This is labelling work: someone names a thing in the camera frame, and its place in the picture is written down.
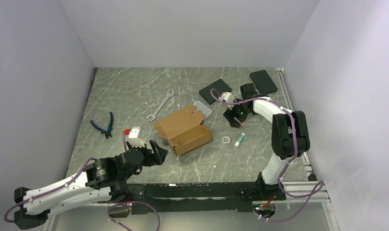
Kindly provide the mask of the green white glue stick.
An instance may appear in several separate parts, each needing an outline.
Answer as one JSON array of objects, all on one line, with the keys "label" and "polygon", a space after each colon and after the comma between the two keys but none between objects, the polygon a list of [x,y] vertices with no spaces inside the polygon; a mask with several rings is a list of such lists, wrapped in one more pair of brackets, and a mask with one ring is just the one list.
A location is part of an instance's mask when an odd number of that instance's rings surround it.
[{"label": "green white glue stick", "polygon": [[245,137],[245,133],[241,133],[240,137],[237,139],[237,141],[234,143],[234,147],[238,148],[240,143],[243,141]]}]

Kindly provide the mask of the clear tape roll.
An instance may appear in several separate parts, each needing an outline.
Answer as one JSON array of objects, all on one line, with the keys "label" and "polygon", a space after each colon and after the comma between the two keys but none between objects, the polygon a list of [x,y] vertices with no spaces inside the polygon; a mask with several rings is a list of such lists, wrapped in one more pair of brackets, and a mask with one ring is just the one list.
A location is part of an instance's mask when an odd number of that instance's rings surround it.
[{"label": "clear tape roll", "polygon": [[231,139],[228,136],[223,136],[221,142],[224,144],[229,144],[231,142]]}]

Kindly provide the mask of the brown cardboard box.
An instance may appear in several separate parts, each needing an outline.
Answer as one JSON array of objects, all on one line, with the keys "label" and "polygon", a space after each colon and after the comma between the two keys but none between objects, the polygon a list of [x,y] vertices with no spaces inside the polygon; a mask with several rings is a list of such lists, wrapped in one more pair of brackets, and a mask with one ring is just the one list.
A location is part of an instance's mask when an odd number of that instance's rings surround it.
[{"label": "brown cardboard box", "polygon": [[181,156],[212,141],[210,130],[203,125],[204,118],[195,105],[189,105],[156,120],[153,127],[167,140],[176,156]]}]

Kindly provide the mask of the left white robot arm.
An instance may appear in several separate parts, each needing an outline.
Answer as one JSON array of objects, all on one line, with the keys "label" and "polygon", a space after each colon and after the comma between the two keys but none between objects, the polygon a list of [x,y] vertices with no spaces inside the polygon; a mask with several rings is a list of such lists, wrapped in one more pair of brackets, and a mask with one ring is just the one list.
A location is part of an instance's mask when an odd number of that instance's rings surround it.
[{"label": "left white robot arm", "polygon": [[127,150],[114,157],[89,158],[75,174],[51,185],[34,190],[17,188],[14,191],[13,219],[8,219],[11,212],[8,209],[4,220],[21,230],[28,230],[82,205],[140,199],[140,190],[128,186],[127,180],[139,175],[143,167],[162,165],[169,153],[154,140],[149,143],[150,148],[146,145],[132,147],[128,143]]}]

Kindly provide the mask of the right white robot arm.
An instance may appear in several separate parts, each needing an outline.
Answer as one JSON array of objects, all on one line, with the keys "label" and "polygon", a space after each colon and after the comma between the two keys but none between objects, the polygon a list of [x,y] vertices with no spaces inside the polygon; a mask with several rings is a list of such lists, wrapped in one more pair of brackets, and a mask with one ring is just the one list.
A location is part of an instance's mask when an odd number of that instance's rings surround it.
[{"label": "right white robot arm", "polygon": [[231,127],[244,127],[249,114],[260,115],[272,125],[273,154],[259,173],[255,188],[258,198],[267,200],[274,191],[281,189],[281,178],[288,166],[310,148],[306,116],[302,111],[282,107],[268,96],[253,91],[245,95],[246,98],[240,100],[230,92],[223,92],[217,99],[228,106],[223,116]]}]

